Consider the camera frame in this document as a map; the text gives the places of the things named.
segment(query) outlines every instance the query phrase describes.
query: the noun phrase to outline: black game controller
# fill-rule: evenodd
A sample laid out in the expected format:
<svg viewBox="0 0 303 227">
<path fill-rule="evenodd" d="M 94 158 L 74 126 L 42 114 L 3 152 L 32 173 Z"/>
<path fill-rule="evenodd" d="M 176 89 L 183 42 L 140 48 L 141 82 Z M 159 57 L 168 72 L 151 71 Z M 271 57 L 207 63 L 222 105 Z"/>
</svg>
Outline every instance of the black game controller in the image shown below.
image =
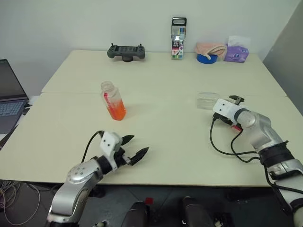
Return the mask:
<svg viewBox="0 0 303 227">
<path fill-rule="evenodd" d="M 123 61 L 130 62 L 134 60 L 134 56 L 140 59 L 145 58 L 145 49 L 141 44 L 140 46 L 118 46 L 112 44 L 107 51 L 107 55 L 109 58 L 122 56 Z"/>
</svg>

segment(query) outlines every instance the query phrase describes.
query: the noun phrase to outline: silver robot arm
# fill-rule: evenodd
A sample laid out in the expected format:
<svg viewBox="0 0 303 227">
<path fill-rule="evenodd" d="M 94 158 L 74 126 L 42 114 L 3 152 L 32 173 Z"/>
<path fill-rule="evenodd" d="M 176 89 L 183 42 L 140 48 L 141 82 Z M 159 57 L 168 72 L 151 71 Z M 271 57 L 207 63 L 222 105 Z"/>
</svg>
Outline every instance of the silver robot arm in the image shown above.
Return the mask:
<svg viewBox="0 0 303 227">
<path fill-rule="evenodd" d="M 294 214 L 295 227 L 303 227 L 303 165 L 293 157 L 280 136 L 272 129 L 268 117 L 246 107 L 219 99 L 214 111 L 243 128 L 250 144 L 260 155 L 261 163 L 274 180 L 271 183 L 282 209 Z"/>
<path fill-rule="evenodd" d="M 117 170 L 125 164 L 134 165 L 146 154 L 143 148 L 132 158 L 124 155 L 121 145 L 134 136 L 123 138 L 114 132 L 99 131 L 102 138 L 100 147 L 104 155 L 74 166 L 67 175 L 63 186 L 53 198 L 47 216 L 47 227 L 78 227 L 89 193 L 103 178 L 103 175 Z"/>
</svg>

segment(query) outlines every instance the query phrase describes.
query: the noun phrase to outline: gray floor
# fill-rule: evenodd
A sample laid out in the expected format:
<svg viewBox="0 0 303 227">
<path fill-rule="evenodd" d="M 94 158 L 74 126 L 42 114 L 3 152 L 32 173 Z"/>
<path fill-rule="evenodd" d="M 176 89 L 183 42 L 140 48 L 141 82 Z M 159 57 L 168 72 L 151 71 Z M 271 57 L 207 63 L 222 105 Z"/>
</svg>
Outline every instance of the gray floor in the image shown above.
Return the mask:
<svg viewBox="0 0 303 227">
<path fill-rule="evenodd" d="M 154 198 L 151 205 L 151 226 L 177 227 L 178 201 L 184 196 L 195 197 L 210 212 L 229 212 L 236 227 L 291 227 L 292 218 L 280 209 L 273 194 L 258 196 L 248 200 L 230 202 L 225 198 L 227 189 L 207 187 L 151 187 L 151 186 L 103 186 L 106 195 L 102 198 L 89 198 L 82 218 L 81 227 L 108 220 L 109 226 L 119 227 L 131 205 L 146 197 Z M 41 192 L 41 204 L 37 214 L 22 227 L 42 227 L 45 224 L 47 211 L 53 194 Z M 23 184 L 15 204 L 7 209 L 7 216 L 14 223 L 26 220 L 37 205 L 35 191 Z M 10 227 L 0 213 L 0 226 Z"/>
</svg>

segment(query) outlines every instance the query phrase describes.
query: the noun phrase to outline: laptop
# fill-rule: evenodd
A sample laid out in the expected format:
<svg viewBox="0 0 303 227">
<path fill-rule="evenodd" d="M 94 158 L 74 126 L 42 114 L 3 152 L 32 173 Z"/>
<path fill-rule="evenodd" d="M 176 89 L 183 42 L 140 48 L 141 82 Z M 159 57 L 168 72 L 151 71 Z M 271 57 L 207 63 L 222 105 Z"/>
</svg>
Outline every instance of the laptop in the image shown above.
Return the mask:
<svg viewBox="0 0 303 227">
<path fill-rule="evenodd" d="M 0 60 L 0 134 L 15 127 L 27 103 L 28 97 L 8 60 Z"/>
</svg>

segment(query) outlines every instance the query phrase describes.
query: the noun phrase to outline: black cable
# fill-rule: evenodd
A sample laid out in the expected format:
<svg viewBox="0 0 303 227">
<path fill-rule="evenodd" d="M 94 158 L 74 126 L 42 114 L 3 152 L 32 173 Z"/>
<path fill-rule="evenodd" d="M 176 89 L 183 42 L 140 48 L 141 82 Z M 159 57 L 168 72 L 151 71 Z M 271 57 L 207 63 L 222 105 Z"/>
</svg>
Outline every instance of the black cable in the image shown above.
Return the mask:
<svg viewBox="0 0 303 227">
<path fill-rule="evenodd" d="M 35 188 L 33 188 L 29 183 L 26 183 L 27 185 L 28 185 L 28 187 L 30 187 L 31 189 L 33 189 L 33 190 L 35 190 Z M 51 190 L 51 188 L 49 188 L 49 189 L 45 189 L 45 190 L 41 190 L 41 189 L 38 189 L 38 191 L 40 191 L 40 192 L 49 192 Z"/>
<path fill-rule="evenodd" d="M 101 133 L 101 131 L 96 131 L 95 134 L 90 138 L 86 148 L 85 148 L 85 152 L 84 152 L 84 155 L 83 155 L 83 158 L 82 158 L 82 161 L 81 162 L 84 162 L 85 160 L 85 156 L 86 156 L 86 153 L 87 153 L 87 150 L 89 149 L 89 145 L 91 143 L 91 141 L 95 138 L 95 136 L 97 136 L 99 133 Z"/>
<path fill-rule="evenodd" d="M 219 149 L 214 145 L 213 137 L 212 137 L 214 122 L 215 122 L 215 120 L 213 120 L 212 125 L 211 125 L 211 127 L 210 127 L 209 139 L 210 139 L 210 142 L 211 142 L 213 148 L 214 148 L 216 151 L 220 152 L 221 154 L 224 154 L 224 155 L 231 155 L 231 156 L 246 155 L 246 154 L 256 154 L 256 151 L 247 151 L 247 152 L 241 152 L 241 153 L 226 153 L 226 152 L 224 152 L 224 151 L 219 150 Z"/>
<path fill-rule="evenodd" d="M 161 206 L 159 207 L 159 209 L 157 211 L 155 211 L 154 213 L 154 218 L 157 218 L 159 216 L 159 213 L 163 207 L 163 205 L 165 204 L 166 200 L 169 198 L 169 196 L 171 195 L 171 193 L 174 191 L 174 188 L 171 188 L 170 192 L 167 194 L 166 198 L 164 199 L 163 203 L 161 204 Z"/>
<path fill-rule="evenodd" d="M 233 149 L 233 143 L 234 143 L 234 141 L 242 134 L 242 132 L 243 132 L 243 129 L 241 129 L 241 131 L 232 139 L 232 141 L 231 141 L 231 149 L 232 149 L 232 152 L 236 155 L 236 157 L 237 157 L 241 162 L 248 163 L 248 162 L 251 162 L 252 160 L 255 160 L 255 159 L 261 161 L 261 159 L 260 159 L 259 157 L 252 157 L 252 158 L 250 158 L 249 160 L 244 160 L 244 159 L 242 159 L 242 158 L 235 152 L 235 150 Z"/>
<path fill-rule="evenodd" d="M 59 183 L 59 184 L 56 184 L 55 186 L 53 186 L 52 188 L 51 188 L 51 191 L 52 191 L 52 193 L 55 195 L 56 194 L 56 192 L 54 191 L 54 189 L 56 189 L 56 187 L 61 187 L 63 185 L 63 183 Z"/>
<path fill-rule="evenodd" d="M 268 173 L 267 173 L 267 168 L 266 168 L 266 166 L 264 166 L 264 171 L 265 171 L 266 181 L 267 181 L 267 183 L 268 183 L 271 187 L 277 188 L 277 189 L 286 190 L 286 191 L 296 192 L 296 193 L 299 193 L 299 194 L 303 194 L 303 191 L 302 191 L 302 190 L 295 189 L 295 188 L 288 188 L 288 187 L 284 187 L 284 186 L 277 185 L 276 183 L 271 183 L 271 181 L 269 180 L 269 177 L 268 177 Z"/>
</svg>

